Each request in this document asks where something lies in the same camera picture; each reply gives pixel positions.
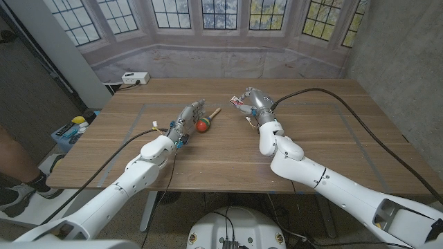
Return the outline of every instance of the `window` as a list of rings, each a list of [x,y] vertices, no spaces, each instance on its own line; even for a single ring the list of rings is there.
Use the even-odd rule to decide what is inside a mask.
[[[159,28],[191,28],[188,0],[152,0]]]
[[[100,38],[81,0],[44,0],[75,46]]]
[[[97,0],[97,2],[115,35],[138,29],[127,0]]]
[[[343,46],[347,46],[351,48],[354,45],[354,39],[357,34],[357,30],[359,29],[361,20],[366,11],[366,4],[368,0],[360,0],[357,9],[355,10],[354,17],[352,18],[351,24],[346,32],[345,39],[343,40]]]
[[[201,0],[204,29],[237,29],[237,0]]]
[[[342,4],[343,0],[312,0],[303,34],[329,41]]]
[[[281,30],[286,0],[252,0],[250,30]]]

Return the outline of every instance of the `wooden table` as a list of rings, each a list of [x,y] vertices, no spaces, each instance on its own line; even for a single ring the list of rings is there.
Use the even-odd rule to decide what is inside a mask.
[[[192,134],[190,143],[179,150],[169,189],[292,193],[291,182],[275,175],[269,167],[271,158],[260,154],[257,131],[229,103],[232,96],[240,96],[248,86],[261,89],[274,100],[309,87],[336,93],[376,136],[443,194],[443,182],[437,174],[355,80],[151,79],[148,85],[112,97],[49,177],[48,184],[79,188],[128,138],[151,129],[155,120],[159,127],[168,128],[186,105],[205,98],[208,115],[217,107],[222,110],[208,132]],[[312,160],[380,192],[429,195],[333,97],[320,92],[303,93],[282,102],[275,114],[285,135]],[[89,188],[104,188],[114,182],[140,148],[158,135],[149,133],[130,143]],[[171,163],[172,160],[149,189],[165,189],[171,176]],[[296,191],[314,193],[298,183]]]

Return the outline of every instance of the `white robotic arm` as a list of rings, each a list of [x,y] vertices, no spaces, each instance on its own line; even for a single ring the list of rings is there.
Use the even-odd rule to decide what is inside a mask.
[[[258,89],[248,88],[253,106],[236,107],[255,114],[259,122],[260,152],[273,156],[271,169],[278,176],[303,183],[350,213],[380,240],[420,247],[428,241],[443,242],[443,213],[421,203],[370,190],[304,155],[270,110],[273,100]]]
[[[171,122],[166,136],[161,135],[144,145],[140,154],[126,165],[125,172],[77,212],[36,227],[14,242],[95,238],[129,198],[157,179],[168,156],[188,142],[191,127],[204,114],[204,102],[200,100],[187,106],[177,120]]]

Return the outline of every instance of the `maraca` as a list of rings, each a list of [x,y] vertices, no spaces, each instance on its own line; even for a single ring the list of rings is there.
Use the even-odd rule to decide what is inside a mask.
[[[201,118],[199,121],[197,121],[197,123],[195,125],[195,127],[197,128],[197,131],[200,131],[200,132],[207,131],[210,126],[211,119],[213,119],[214,116],[220,112],[220,110],[221,110],[221,108],[217,108],[217,110],[215,110],[214,113],[211,114],[209,117]]]

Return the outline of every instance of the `power strip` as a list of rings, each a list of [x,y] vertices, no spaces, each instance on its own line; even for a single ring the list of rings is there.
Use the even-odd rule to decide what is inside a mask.
[[[123,84],[135,84],[137,80],[140,80],[140,84],[147,84],[150,78],[147,72],[126,72],[122,76]]]

